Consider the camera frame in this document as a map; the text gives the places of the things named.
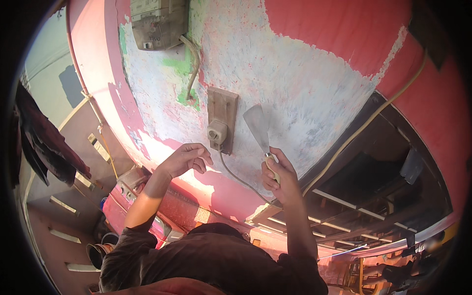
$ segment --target putty knife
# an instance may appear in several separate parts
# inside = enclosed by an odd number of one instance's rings
[[[257,143],[264,152],[264,160],[266,164],[268,159],[273,159],[275,161],[274,156],[269,150],[269,136],[267,135],[267,130],[269,128],[267,126],[264,113],[262,112],[262,106],[260,104],[256,104],[252,108],[248,109],[246,113],[243,114],[243,118]],[[274,170],[270,170],[274,173],[274,180],[280,184],[280,176],[275,173]]]

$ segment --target right hand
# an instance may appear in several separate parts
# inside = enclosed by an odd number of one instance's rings
[[[262,162],[262,184],[282,205],[299,203],[302,200],[302,192],[298,186],[298,177],[292,163],[287,159],[281,149],[270,147],[270,152],[278,159],[278,163],[268,160],[270,168],[280,175],[280,185],[275,181],[274,173]]]

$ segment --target wooden mounting board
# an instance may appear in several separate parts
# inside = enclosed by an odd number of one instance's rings
[[[231,155],[236,124],[236,111],[239,95],[223,89],[208,87],[208,124],[218,120],[228,126],[226,139],[221,145],[222,153]],[[212,149],[218,150],[218,145],[210,142]]]

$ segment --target meter box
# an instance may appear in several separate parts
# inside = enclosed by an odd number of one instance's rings
[[[131,25],[138,49],[163,51],[188,32],[189,0],[131,0]]]

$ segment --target green paint patch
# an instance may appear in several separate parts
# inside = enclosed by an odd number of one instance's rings
[[[195,89],[190,90],[191,98],[189,100],[185,100],[185,95],[187,94],[187,88],[182,88],[182,91],[177,96],[177,102],[184,105],[190,106],[197,111],[200,111],[200,99],[198,98],[197,94],[195,93]]]
[[[123,24],[119,26],[119,44],[123,54],[128,54],[128,50],[126,50],[125,26]]]
[[[162,65],[167,67],[173,67],[174,71],[181,78],[188,79],[188,75],[192,71],[192,55],[190,49],[185,48],[185,60],[176,60],[176,59],[163,59]]]
[[[172,67],[175,73],[182,78],[183,84],[185,85],[185,87],[182,87],[182,91],[177,96],[177,102],[184,106],[190,106],[197,111],[200,111],[200,99],[198,98],[195,89],[190,90],[190,95],[192,98],[187,101],[185,100],[189,75],[193,70],[190,49],[187,47],[185,48],[185,60],[163,59],[162,65]]]

